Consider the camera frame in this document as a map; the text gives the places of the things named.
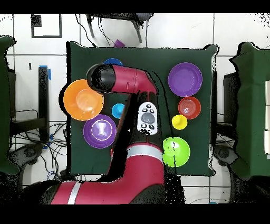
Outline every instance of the red bowl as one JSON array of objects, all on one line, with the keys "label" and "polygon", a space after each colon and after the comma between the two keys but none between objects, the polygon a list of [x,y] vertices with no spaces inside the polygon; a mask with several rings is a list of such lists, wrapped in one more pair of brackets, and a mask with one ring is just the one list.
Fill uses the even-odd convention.
[{"label": "red bowl", "polygon": [[178,111],[188,120],[196,118],[200,114],[200,101],[195,97],[184,97],[178,104]]}]

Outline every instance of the button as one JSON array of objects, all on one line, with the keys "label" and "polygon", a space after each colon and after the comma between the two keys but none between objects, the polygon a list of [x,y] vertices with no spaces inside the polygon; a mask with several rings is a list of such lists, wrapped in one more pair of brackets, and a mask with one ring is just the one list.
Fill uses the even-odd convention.
[{"label": "button", "polygon": [[153,124],[155,122],[155,117],[151,113],[144,113],[141,116],[141,121],[147,124]]}]

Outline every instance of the orange bowl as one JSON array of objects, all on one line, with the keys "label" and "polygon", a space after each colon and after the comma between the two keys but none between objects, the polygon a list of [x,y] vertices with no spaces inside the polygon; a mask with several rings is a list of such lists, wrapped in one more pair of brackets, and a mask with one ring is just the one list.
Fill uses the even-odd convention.
[{"label": "orange bowl", "polygon": [[93,119],[104,105],[104,96],[92,90],[85,79],[72,82],[63,100],[66,111],[76,120]]}]

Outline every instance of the purple bowl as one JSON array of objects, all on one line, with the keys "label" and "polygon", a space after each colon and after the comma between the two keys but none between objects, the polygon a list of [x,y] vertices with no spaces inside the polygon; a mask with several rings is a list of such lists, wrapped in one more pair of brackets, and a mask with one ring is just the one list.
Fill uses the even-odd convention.
[{"label": "purple bowl", "polygon": [[177,64],[169,73],[168,84],[171,91],[179,97],[190,97],[201,87],[203,76],[199,68],[191,63]]},{"label": "purple bowl", "polygon": [[114,121],[103,114],[85,122],[83,136],[85,141],[95,148],[106,148],[111,145],[116,136]]}]

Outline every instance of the tile floor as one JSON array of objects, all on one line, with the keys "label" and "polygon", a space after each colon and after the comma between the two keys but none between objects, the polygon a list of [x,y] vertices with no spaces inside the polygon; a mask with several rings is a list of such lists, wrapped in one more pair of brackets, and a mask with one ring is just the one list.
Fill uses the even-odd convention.
[{"label": "tile floor", "polygon": [[[59,15],[41,14],[42,27],[35,28],[35,35],[59,35]],[[95,18],[91,38],[89,27],[84,14],[77,14],[78,20],[85,27],[87,36],[97,46],[109,46],[98,27]],[[78,25],[74,14],[61,14],[62,38],[31,38],[31,16],[0,15],[0,35],[10,35],[16,40],[14,47],[7,51],[7,62],[17,73],[16,110],[38,110],[37,70],[40,65],[47,65],[52,71],[49,81],[50,94],[50,125],[64,123],[66,115],[58,104],[59,91],[66,83],[66,41],[76,41],[82,46],[92,46],[86,38],[85,30]],[[266,14],[155,14],[149,21],[147,43],[149,48],[203,48],[208,44],[220,47],[216,58],[218,72],[218,112],[223,114],[223,77],[235,71],[228,61],[233,57],[238,45],[251,41],[260,48],[270,46],[270,19]],[[146,46],[146,26],[141,29],[142,43],[139,43],[133,24],[129,21],[103,19],[102,26],[106,36],[112,41],[121,40],[126,46],[144,48]],[[17,119],[30,119],[36,116],[34,111],[17,113]],[[51,127],[54,133],[56,126]],[[16,136],[13,138],[12,149],[28,142]],[[64,140],[62,132],[55,138]],[[60,170],[66,167],[66,149],[61,149],[57,156]],[[44,149],[42,156],[46,166],[52,169],[52,157]],[[23,184],[46,180],[48,174],[42,158],[32,166],[28,165],[23,178]],[[186,203],[228,203],[230,195],[230,178],[226,167],[218,165],[213,158],[210,165],[215,170],[212,177],[182,176],[185,189]],[[98,175],[81,175],[82,180],[96,180]]]}]

